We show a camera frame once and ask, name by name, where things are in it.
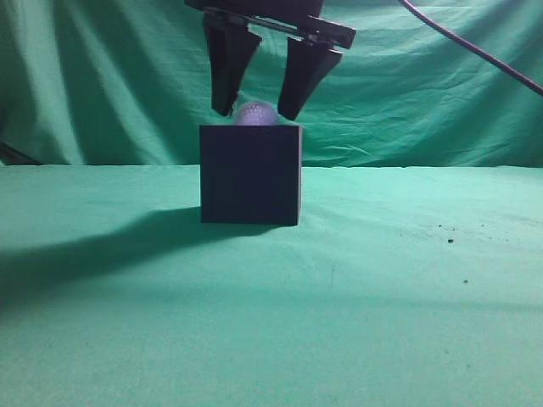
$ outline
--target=black box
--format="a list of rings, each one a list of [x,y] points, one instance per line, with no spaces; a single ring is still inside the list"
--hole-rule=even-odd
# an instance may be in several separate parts
[[[204,223],[298,225],[302,128],[200,126]]]

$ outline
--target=green backdrop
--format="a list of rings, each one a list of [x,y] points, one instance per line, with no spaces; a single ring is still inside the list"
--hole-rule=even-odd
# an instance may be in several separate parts
[[[543,82],[540,0],[419,0]],[[47,164],[197,164],[210,109],[201,14],[182,0],[0,0],[0,140]],[[298,122],[305,165],[543,164],[543,98],[395,0],[327,0],[359,33]],[[277,102],[286,36],[264,37],[241,101]]]

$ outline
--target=black cable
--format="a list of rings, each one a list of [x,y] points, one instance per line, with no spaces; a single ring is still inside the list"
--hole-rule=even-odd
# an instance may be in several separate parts
[[[415,6],[409,3],[408,0],[398,0],[398,2],[400,2],[405,8],[407,8],[412,14],[415,15],[415,17],[421,20],[424,24],[429,25],[440,34],[443,34],[447,38],[450,38],[452,41],[457,42],[458,44],[467,48],[472,53],[477,54],[482,59],[486,59],[488,62],[498,67],[499,69],[504,71],[506,74],[512,76],[517,81],[521,82],[523,85],[527,86],[529,89],[531,89],[538,95],[543,96],[543,87],[538,85],[534,81],[532,81],[527,76],[524,76],[523,74],[521,74],[520,72],[518,72],[517,70],[515,70],[508,64],[501,62],[498,58],[493,57],[492,55],[488,54],[481,48],[473,45],[471,42],[464,40],[462,37],[458,36],[454,32],[447,30],[445,27],[442,27],[435,21],[431,20],[425,14],[420,12]]]
[[[39,161],[23,154],[10,147],[5,142],[0,142],[0,159],[4,161],[6,165],[43,165]]]

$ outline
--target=black cube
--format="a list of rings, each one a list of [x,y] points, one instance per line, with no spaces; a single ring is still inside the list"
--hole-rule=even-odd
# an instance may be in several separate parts
[[[298,225],[301,157],[297,125],[200,126],[202,221]]]

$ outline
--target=white ball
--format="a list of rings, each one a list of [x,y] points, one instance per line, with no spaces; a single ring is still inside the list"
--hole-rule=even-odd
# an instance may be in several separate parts
[[[239,108],[236,125],[278,125],[279,114],[275,108],[264,102],[248,102]]]

